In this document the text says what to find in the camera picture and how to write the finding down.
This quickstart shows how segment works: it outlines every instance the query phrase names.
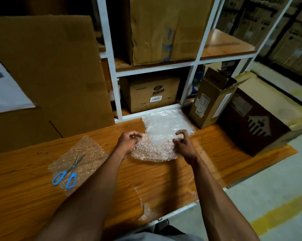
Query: forearm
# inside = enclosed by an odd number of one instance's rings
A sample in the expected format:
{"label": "forearm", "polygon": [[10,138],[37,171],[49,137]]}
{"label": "forearm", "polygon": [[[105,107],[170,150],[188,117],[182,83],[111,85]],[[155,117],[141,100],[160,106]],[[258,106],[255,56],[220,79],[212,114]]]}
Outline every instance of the forearm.
{"label": "forearm", "polygon": [[99,240],[116,191],[117,171],[125,153],[115,150],[102,166],[56,211],[37,240]]}
{"label": "forearm", "polygon": [[200,156],[192,168],[209,240],[259,240]]}

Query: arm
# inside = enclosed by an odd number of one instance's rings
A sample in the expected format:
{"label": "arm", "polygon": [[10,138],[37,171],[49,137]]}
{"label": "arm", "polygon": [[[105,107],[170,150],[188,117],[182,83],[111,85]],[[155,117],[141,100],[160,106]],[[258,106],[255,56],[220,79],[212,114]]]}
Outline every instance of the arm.
{"label": "arm", "polygon": [[184,136],[183,139],[173,139],[173,143],[193,169],[202,218],[209,240],[259,241],[249,222],[221,188],[193,147],[187,131],[179,130],[176,134]]}
{"label": "arm", "polygon": [[115,194],[118,168],[140,137],[135,131],[123,133],[107,160],[61,204],[36,241],[100,240]]}

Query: metal shelf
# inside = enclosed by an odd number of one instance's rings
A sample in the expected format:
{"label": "metal shelf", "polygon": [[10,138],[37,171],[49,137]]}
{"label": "metal shelf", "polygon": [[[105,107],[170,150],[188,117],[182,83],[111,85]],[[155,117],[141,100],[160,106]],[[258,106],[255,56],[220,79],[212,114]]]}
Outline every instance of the metal shelf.
{"label": "metal shelf", "polygon": [[[160,63],[160,64],[131,66],[118,58],[114,59],[106,0],[97,0],[98,9],[100,13],[101,26],[103,31],[103,37],[105,42],[105,49],[106,49],[106,52],[101,52],[100,56],[101,58],[108,59],[109,71],[110,71],[114,98],[115,98],[115,105],[117,109],[117,119],[115,119],[115,123],[136,119],[147,113],[161,111],[164,109],[180,108],[182,106],[185,106],[186,104],[189,104],[190,102],[186,101],[187,91],[192,83],[194,74],[199,64],[208,64],[208,63],[219,62],[219,61],[230,61],[230,60],[248,59],[248,58],[251,58],[251,60],[253,61],[254,58],[260,52],[261,48],[264,46],[270,34],[275,29],[276,25],[280,21],[280,18],[284,15],[285,11],[289,7],[290,3],[292,2],[292,0],[289,0],[287,5],[284,6],[281,12],[277,13],[278,18],[276,22],[270,28],[261,46],[258,49],[256,49],[255,47],[253,47],[250,44],[247,44],[246,42],[243,42],[235,37],[232,37],[228,34],[225,34],[215,29],[224,1],[225,0],[214,0],[209,15],[207,27],[205,29],[203,39],[197,54],[197,58],[194,61],[176,61],[176,62],[168,62],[168,63]],[[249,63],[240,62],[236,68],[236,71],[243,71],[244,69],[248,70],[250,65],[251,62]],[[170,106],[165,106],[157,109],[152,109],[148,111],[122,116],[119,89],[117,86],[118,77],[147,73],[147,72],[163,71],[167,69],[174,69],[174,68],[187,67],[187,66],[190,67],[190,70],[179,104],[174,104]]]}

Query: black logo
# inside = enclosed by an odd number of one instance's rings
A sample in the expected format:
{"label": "black logo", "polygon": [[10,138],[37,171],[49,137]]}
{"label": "black logo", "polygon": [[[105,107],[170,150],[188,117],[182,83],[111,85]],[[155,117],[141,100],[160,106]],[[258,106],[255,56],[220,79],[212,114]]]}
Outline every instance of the black logo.
{"label": "black logo", "polygon": [[157,91],[157,90],[159,90],[161,88],[162,88],[162,85],[158,85],[158,86],[155,86],[155,88],[153,90]]}

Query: yellow floor line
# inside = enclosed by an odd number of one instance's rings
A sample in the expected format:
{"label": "yellow floor line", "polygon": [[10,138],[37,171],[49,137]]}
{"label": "yellow floor line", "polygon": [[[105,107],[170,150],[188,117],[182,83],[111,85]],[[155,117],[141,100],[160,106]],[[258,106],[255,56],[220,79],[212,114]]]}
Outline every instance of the yellow floor line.
{"label": "yellow floor line", "polygon": [[282,223],[292,219],[302,212],[302,195],[292,199],[280,207],[267,212],[262,217],[253,221],[251,226],[256,231],[258,236],[264,235],[268,230],[271,230]]}

